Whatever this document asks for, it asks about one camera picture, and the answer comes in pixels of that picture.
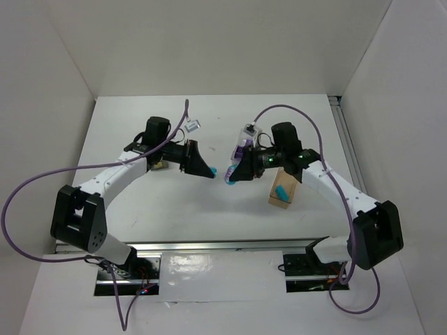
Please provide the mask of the purple sloped lego brick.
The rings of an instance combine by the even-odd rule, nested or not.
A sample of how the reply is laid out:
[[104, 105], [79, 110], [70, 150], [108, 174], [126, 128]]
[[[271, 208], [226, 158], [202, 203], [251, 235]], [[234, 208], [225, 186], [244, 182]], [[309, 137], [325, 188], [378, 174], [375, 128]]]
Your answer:
[[239, 159], [243, 156], [244, 148], [243, 147], [236, 147], [234, 157]]

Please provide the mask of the teal lego figure piece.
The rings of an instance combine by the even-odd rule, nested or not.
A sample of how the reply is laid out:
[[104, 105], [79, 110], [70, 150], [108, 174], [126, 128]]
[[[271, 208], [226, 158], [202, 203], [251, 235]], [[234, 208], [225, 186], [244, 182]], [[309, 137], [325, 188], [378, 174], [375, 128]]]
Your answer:
[[237, 166], [236, 165], [231, 165], [225, 172], [225, 175], [223, 177], [223, 180], [228, 184], [228, 185], [234, 185], [235, 182], [230, 180], [230, 177], [233, 173], [233, 171], [235, 170]]

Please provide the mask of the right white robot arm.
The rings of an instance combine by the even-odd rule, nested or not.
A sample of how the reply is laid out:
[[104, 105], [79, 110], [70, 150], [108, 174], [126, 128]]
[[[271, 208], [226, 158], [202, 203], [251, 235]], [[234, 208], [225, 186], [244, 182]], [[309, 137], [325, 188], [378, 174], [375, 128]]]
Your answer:
[[333, 171], [322, 156], [305, 149], [290, 122], [275, 124], [270, 147], [258, 142], [261, 129], [247, 124], [240, 131], [233, 152], [233, 165], [226, 181], [252, 181], [270, 168], [282, 168], [296, 181], [316, 191], [335, 208], [345, 212], [350, 225], [348, 237], [325, 237], [308, 246], [318, 262], [353, 261], [364, 270], [396, 254], [404, 247], [400, 215], [391, 201], [379, 202]]

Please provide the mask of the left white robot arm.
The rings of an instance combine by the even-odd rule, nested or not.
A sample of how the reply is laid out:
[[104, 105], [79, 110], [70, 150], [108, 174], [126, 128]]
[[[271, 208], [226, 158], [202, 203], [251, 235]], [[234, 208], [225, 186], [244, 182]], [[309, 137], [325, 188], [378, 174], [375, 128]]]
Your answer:
[[201, 157], [198, 143], [170, 141], [169, 131], [168, 119], [150, 117], [145, 130], [124, 148], [116, 166], [79, 186], [62, 187], [57, 193], [51, 236], [105, 259], [124, 278], [151, 271], [151, 264], [139, 258], [134, 247], [108, 232], [106, 209], [127, 186], [161, 161], [178, 164], [185, 174], [214, 178], [215, 170]]

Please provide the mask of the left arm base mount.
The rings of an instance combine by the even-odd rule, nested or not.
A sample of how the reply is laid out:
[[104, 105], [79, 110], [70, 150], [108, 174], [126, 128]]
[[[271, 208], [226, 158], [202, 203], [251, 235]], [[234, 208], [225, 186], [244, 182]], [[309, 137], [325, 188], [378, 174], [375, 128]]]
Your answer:
[[[133, 296], [142, 290], [142, 296], [159, 294], [159, 276], [161, 268], [161, 255], [149, 254], [142, 257], [145, 260], [143, 266], [139, 266], [132, 274], [126, 273], [117, 265], [111, 264], [115, 275], [119, 296]], [[111, 297], [115, 295], [113, 277], [108, 266], [98, 260], [85, 260], [87, 264], [96, 267], [96, 280], [94, 296]]]

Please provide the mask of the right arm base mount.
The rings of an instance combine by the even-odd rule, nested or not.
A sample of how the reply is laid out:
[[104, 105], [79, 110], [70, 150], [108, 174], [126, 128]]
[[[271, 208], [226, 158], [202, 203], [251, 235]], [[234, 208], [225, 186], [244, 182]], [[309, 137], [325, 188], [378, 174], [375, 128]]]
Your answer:
[[283, 254], [277, 269], [285, 275], [287, 293], [323, 292], [332, 284], [335, 290], [349, 290], [348, 285], [338, 282], [339, 276], [346, 277], [339, 262], [324, 264], [304, 253]]

